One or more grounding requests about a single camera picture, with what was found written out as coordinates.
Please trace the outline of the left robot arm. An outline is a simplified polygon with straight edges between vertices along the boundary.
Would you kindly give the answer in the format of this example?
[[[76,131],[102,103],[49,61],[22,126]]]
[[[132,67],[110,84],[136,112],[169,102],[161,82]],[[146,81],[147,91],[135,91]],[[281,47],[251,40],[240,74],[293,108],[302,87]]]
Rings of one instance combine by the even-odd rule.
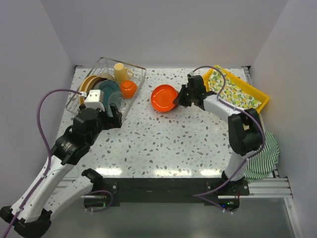
[[[74,201],[83,195],[101,192],[103,176],[93,169],[86,169],[71,185],[57,194],[53,193],[62,179],[90,151],[103,130],[122,126],[122,114],[117,106],[111,104],[109,108],[111,116],[99,109],[81,105],[73,124],[51,148],[35,181],[13,205],[1,208],[1,218],[20,236],[42,237],[52,220]]]

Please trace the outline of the teal embossed plate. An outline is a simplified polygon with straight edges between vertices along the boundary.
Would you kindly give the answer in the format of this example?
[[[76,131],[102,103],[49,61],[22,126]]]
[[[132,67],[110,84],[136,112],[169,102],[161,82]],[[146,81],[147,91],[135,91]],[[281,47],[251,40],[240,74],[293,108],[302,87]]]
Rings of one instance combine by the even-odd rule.
[[[105,110],[108,110],[108,99],[112,92],[120,91],[119,85],[115,81],[107,80],[99,86],[99,90],[104,93],[103,105]]]

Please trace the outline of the orange plate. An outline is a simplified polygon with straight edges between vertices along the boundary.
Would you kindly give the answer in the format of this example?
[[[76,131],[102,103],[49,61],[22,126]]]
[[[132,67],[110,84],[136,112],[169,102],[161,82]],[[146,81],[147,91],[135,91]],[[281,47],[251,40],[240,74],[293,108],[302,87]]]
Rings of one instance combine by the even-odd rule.
[[[178,96],[178,91],[169,84],[162,84],[154,89],[151,94],[152,107],[158,112],[169,112],[176,107],[174,100]]]

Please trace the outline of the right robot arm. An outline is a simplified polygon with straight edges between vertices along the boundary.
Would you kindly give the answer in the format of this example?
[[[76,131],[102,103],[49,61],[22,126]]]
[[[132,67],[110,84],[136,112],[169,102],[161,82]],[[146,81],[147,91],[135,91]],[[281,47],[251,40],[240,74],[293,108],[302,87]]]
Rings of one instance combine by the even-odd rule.
[[[220,189],[227,195],[233,194],[238,189],[237,181],[245,175],[248,161],[264,149],[265,134],[257,110],[244,110],[225,102],[215,92],[206,91],[200,75],[190,74],[187,84],[182,85],[173,102],[184,107],[195,105],[227,123],[232,154],[223,171],[225,179],[217,188],[204,194],[214,193]]]

